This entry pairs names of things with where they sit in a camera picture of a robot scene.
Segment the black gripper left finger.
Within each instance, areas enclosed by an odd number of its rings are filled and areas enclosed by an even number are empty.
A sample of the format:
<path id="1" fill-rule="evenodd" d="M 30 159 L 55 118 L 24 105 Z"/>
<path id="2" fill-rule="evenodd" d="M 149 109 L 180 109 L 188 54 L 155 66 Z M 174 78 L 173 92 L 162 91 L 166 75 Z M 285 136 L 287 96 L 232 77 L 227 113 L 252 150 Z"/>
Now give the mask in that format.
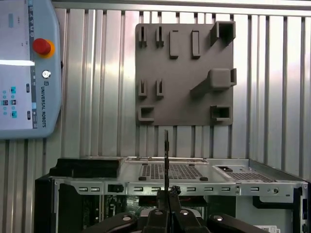
<path id="1" fill-rule="evenodd" d="M 148 216 L 135 217 L 119 213 L 84 229 L 85 233 L 167 233 L 168 191 L 157 193 L 157 208 L 149 209 Z"/>

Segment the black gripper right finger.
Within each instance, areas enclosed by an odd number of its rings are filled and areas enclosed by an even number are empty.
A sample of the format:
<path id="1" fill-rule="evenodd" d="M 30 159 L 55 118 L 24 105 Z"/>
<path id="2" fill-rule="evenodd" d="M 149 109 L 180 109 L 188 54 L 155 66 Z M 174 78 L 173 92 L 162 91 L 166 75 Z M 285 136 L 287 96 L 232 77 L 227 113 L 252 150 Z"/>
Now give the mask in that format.
<path id="1" fill-rule="evenodd" d="M 181 207 L 179 186 L 169 189 L 169 207 L 173 233 L 264 233 L 265 230 L 238 220 L 227 214 L 213 214 L 206 221 L 193 211 Z"/>

